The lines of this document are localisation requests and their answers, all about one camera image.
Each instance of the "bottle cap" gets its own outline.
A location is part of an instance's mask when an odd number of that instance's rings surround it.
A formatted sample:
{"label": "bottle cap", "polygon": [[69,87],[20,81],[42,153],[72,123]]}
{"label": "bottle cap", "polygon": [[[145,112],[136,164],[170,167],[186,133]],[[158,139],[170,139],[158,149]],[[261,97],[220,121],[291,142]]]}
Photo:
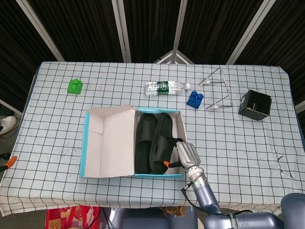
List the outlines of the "bottle cap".
{"label": "bottle cap", "polygon": [[184,85],[185,85],[186,90],[190,89],[190,87],[191,87],[189,83],[185,83]]}

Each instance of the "white sneaker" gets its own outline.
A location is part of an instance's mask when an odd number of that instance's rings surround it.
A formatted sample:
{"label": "white sneaker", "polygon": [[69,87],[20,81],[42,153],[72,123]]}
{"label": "white sneaker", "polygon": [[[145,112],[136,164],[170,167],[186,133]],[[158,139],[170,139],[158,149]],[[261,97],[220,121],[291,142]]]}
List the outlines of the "white sneaker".
{"label": "white sneaker", "polygon": [[5,134],[10,131],[16,124],[16,118],[14,116],[9,116],[0,120],[0,126],[3,126],[0,131],[0,135]]}

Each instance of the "black box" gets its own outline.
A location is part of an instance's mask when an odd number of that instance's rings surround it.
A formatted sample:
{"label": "black box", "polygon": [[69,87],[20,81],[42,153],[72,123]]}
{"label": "black box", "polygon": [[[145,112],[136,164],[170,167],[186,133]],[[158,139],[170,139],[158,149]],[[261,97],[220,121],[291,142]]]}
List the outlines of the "black box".
{"label": "black box", "polygon": [[249,90],[242,97],[238,114],[256,121],[262,120],[270,114],[271,100],[271,96]]}

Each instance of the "slipper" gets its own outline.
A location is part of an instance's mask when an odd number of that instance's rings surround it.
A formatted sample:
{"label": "slipper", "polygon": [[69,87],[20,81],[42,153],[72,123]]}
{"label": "slipper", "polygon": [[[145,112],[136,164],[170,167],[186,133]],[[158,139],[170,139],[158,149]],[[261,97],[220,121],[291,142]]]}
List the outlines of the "slipper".
{"label": "slipper", "polygon": [[164,174],[167,170],[163,161],[170,161],[173,144],[168,140],[173,137],[173,120],[166,114],[158,116],[158,124],[154,133],[151,150],[149,153],[149,163],[152,174]]}
{"label": "slipper", "polygon": [[149,153],[157,126],[157,118],[153,114],[143,114],[136,132],[134,170],[138,174],[150,174]]}

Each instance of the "checkered tablecloth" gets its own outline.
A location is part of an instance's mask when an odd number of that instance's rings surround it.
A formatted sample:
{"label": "checkered tablecloth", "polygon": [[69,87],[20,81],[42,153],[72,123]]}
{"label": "checkered tablecloth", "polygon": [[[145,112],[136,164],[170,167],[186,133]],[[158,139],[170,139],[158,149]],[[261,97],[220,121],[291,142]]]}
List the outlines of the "checkered tablecloth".
{"label": "checkered tablecloth", "polygon": [[[75,204],[121,208],[187,205],[182,179],[79,177],[84,116],[94,107],[130,104],[181,110],[188,141],[223,208],[280,212],[281,198],[304,192],[305,157],[288,75],[280,67],[221,66],[233,107],[205,111],[226,96],[223,84],[197,84],[217,65],[44,62],[35,76],[13,155],[17,163],[0,187],[3,215]],[[80,79],[80,95],[67,94]],[[212,80],[220,79],[215,73]],[[186,105],[191,93],[147,96],[148,81],[190,83],[204,94],[198,110]],[[272,96],[270,116],[254,121],[238,114],[249,90]],[[188,191],[190,200],[196,198]]]}

